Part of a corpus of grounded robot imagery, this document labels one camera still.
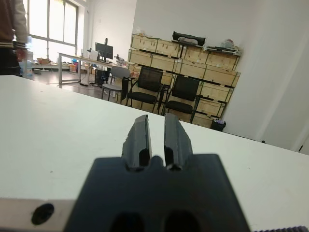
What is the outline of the person blurry hand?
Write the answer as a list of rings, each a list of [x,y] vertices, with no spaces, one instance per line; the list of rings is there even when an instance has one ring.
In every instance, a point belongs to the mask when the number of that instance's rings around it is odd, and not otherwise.
[[[24,59],[27,59],[27,53],[28,51],[26,49],[16,49],[17,60],[23,61]]]

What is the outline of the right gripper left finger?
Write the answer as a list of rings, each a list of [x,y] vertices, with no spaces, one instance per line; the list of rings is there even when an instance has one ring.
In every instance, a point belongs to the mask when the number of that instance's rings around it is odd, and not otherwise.
[[[127,169],[144,169],[149,165],[152,149],[147,115],[135,119],[123,143],[121,157]]]

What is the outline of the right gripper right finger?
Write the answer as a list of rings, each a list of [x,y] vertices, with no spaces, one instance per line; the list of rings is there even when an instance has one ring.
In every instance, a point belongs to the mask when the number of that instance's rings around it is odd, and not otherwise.
[[[176,115],[167,113],[164,126],[166,168],[183,169],[193,154],[191,140]]]

